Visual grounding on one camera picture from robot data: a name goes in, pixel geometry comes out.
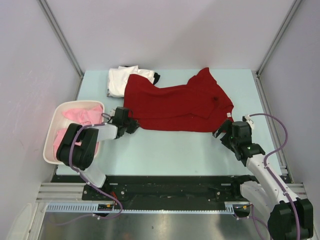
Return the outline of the red t-shirt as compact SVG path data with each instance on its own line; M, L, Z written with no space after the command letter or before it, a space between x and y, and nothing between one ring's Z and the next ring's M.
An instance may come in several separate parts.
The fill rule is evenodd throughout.
M125 108L140 127L154 131L215 132L233 121L234 104L208 67L186 84L159 88L145 77L131 74L124 91Z

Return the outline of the white plastic basin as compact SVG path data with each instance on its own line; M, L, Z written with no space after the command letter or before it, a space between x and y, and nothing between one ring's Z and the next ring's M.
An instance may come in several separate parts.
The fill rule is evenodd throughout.
M59 124L63 124L62 116L60 115L60 112L65 110L66 108L70 107L80 107L81 104L83 104L84 107L92 107L94 103L101 104L104 106L104 104L100 101L95 100L75 100L75 101L68 101L60 104L54 111L53 117L51 119L51 123L49 125L49 130L46 136L44 149L43 149L43 158L44 160L53 165L62 165L63 162L59 161L58 159L54 158L54 149L53 149L53 142L55 139L55 132L58 128Z

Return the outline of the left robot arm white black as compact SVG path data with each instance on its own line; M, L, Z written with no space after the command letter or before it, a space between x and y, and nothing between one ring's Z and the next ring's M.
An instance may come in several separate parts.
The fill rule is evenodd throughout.
M93 194L100 200L110 196L107 177L94 163L99 142L116 140L125 133L133 134L140 127L133 118L133 111L117 107L107 122L80 125L71 123L66 129L56 151L56 158L77 172L88 185L94 186Z

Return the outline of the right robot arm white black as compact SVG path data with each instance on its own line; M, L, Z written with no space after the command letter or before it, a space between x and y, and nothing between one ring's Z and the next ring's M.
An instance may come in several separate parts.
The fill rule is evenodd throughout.
M240 176L230 188L231 196L247 199L266 221L273 240L307 240L314 236L314 209L307 198L300 198L276 174L263 148L252 141L253 121L244 116L241 121L226 119L212 134L232 151L236 159L253 174Z

